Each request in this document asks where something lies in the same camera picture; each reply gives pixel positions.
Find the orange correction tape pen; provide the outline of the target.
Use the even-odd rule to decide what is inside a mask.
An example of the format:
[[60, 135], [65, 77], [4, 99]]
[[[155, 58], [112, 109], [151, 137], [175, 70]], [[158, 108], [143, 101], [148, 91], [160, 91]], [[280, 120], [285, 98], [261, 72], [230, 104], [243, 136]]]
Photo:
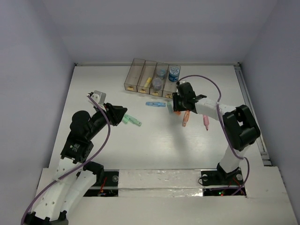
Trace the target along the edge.
[[183, 127], [186, 127], [188, 120], [189, 120], [189, 116], [190, 116], [190, 111], [185, 111], [185, 114], [183, 117], [183, 122], [182, 122]]

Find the yellow highlighter marker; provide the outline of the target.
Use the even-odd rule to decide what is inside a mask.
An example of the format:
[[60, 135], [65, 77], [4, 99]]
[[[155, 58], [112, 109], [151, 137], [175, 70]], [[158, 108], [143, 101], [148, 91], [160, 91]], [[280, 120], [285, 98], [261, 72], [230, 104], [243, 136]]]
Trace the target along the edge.
[[147, 79], [146, 83], [144, 84], [144, 87], [145, 87], [145, 88], [147, 88], [147, 87], [150, 85], [151, 80], [152, 80], [151, 77], [149, 77], [149, 78]]

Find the smoked drawer box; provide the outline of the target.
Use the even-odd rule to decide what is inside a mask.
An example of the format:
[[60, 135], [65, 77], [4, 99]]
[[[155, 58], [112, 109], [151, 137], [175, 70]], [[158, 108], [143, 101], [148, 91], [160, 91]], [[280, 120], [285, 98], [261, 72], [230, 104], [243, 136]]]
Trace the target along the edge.
[[[154, 72], [154, 76], [153, 76], [153, 79], [156, 78], [156, 70], [157, 69], [165, 69], [166, 71], [168, 70], [168, 64], [166, 63], [161, 63], [161, 62], [158, 62], [157, 63], [157, 66], [156, 66], [156, 69], [155, 69], [155, 72]], [[150, 86], [150, 94], [151, 95], [154, 95], [154, 96], [157, 96], [157, 97], [161, 97], [162, 96], [162, 93], [163, 93], [163, 88], [164, 88], [164, 84], [165, 84], [165, 81], [166, 81], [166, 76], [165, 78], [163, 79], [163, 86], [161, 88], [161, 90], [155, 90], [152, 88], [152, 83], [151, 83], [151, 86]]]
[[124, 88], [127, 91], [137, 92], [137, 84], [145, 64], [144, 59], [134, 58], [124, 82]]
[[[169, 64], [168, 70], [169, 70], [170, 66], [177, 66], [177, 65]], [[169, 81], [169, 79], [168, 79], [168, 70], [166, 72], [166, 82], [165, 82], [165, 85], [164, 85], [164, 88], [163, 88], [163, 95], [162, 95], [162, 97], [172, 98], [172, 93], [176, 92], [176, 87], [177, 87], [176, 83], [177, 82], [171, 82], [171, 81]]]
[[156, 61], [151, 61], [151, 60], [145, 61], [138, 84], [137, 84], [137, 92], [142, 93], [142, 94], [150, 93], [151, 83], [147, 88], [144, 87], [144, 84], [146, 83], [146, 81], [149, 77], [153, 78], [156, 66], [157, 66]]

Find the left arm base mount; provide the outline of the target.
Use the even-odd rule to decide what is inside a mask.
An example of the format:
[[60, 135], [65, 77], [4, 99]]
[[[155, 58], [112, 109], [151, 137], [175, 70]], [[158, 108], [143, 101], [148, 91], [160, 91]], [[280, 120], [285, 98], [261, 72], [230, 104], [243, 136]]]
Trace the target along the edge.
[[83, 167], [96, 176], [96, 182], [86, 191], [84, 197], [117, 197], [119, 170], [106, 170], [96, 162], [89, 162]]

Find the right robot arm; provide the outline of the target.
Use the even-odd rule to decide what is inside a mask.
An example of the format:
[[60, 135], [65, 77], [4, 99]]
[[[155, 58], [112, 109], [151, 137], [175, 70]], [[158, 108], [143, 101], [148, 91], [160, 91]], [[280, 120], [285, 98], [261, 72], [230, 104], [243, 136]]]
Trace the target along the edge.
[[246, 150], [261, 135], [250, 109], [246, 105], [229, 106], [205, 95], [197, 96], [188, 82], [177, 83], [172, 99], [174, 111], [190, 111], [220, 122], [228, 147], [217, 165], [216, 179], [219, 183], [228, 183], [238, 171]]

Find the green correction tape pen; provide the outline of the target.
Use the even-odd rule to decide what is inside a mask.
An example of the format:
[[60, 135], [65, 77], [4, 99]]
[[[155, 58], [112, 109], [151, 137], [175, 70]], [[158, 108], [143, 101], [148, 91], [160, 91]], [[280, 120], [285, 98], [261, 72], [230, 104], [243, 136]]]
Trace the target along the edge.
[[136, 125], [138, 127], [140, 127], [142, 125], [142, 123], [139, 120], [137, 120], [136, 118], [134, 118], [134, 117], [132, 117], [132, 116], [130, 116], [128, 114], [124, 115], [124, 117], [122, 118], [122, 122], [124, 124], [127, 124], [127, 123], [130, 122], [130, 123], [132, 123], [132, 124], [134, 124], [134, 125]]

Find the clear jar purple clips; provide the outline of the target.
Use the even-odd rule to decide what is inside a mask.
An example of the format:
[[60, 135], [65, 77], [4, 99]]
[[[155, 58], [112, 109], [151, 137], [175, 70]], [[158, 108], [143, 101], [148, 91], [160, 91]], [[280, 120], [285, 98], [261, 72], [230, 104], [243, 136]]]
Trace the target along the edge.
[[154, 78], [152, 80], [152, 88], [155, 89], [155, 90], [161, 90], [163, 86], [163, 80], [160, 79], [160, 78]]

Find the green highlighter marker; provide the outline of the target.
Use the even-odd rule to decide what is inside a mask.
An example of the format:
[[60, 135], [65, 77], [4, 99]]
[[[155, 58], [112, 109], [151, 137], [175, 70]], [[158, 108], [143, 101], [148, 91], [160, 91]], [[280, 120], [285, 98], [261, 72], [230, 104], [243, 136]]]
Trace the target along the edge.
[[167, 102], [167, 109], [170, 115], [173, 114], [173, 106], [170, 101]]

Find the clear jar colourful clips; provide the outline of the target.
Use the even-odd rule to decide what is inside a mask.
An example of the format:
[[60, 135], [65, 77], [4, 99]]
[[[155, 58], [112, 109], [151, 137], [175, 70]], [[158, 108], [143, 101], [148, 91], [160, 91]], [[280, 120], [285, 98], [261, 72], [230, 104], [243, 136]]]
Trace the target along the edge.
[[157, 69], [156, 70], [156, 76], [159, 79], [164, 79], [166, 76], [166, 70], [165, 69]]

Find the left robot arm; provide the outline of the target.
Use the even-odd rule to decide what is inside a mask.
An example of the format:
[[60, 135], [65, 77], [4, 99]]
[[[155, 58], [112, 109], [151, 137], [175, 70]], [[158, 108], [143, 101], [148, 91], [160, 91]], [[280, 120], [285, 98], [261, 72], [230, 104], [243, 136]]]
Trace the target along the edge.
[[93, 161], [96, 154], [89, 156], [94, 147], [91, 140], [105, 126], [119, 125], [127, 108], [110, 103], [103, 107], [94, 104], [94, 107], [93, 115], [87, 111], [73, 114], [52, 182], [34, 198], [40, 202], [28, 206], [22, 225], [67, 225], [70, 214], [87, 190], [103, 182], [103, 165]]

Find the pink highlighter marker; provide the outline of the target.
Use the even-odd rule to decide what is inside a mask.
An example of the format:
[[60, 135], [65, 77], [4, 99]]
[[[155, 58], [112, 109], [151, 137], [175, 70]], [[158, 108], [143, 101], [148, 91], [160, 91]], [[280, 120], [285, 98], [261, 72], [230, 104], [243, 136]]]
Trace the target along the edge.
[[209, 117], [206, 115], [203, 115], [203, 124], [205, 126], [205, 129], [208, 131], [209, 130]]

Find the blue round clip jar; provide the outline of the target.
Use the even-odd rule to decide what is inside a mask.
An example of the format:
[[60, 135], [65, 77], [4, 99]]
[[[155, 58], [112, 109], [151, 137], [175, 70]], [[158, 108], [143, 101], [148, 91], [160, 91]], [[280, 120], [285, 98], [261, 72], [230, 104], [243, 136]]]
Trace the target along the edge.
[[171, 82], [177, 82], [180, 76], [180, 66], [170, 66], [168, 70], [168, 79]]

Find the blue correction tape pen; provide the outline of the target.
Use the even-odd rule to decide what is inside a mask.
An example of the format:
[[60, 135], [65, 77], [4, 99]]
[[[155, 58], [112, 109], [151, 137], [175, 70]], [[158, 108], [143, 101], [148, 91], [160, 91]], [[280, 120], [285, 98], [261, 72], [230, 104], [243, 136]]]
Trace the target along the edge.
[[146, 102], [145, 105], [151, 107], [166, 107], [166, 103], [164, 102]]

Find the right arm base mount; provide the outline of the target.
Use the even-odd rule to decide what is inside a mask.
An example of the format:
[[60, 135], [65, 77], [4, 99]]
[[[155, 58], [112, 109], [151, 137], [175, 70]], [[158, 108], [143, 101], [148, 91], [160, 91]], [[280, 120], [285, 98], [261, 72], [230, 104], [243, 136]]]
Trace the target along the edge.
[[204, 196], [246, 196], [243, 175], [238, 166], [232, 172], [226, 173], [219, 165], [216, 169], [201, 171], [198, 184], [204, 187]]

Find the silver foil front rail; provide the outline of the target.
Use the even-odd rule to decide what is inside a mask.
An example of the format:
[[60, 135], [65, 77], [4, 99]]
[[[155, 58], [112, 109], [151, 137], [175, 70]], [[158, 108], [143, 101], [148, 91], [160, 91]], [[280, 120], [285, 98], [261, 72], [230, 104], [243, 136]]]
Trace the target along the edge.
[[202, 197], [199, 169], [120, 170], [119, 197]]

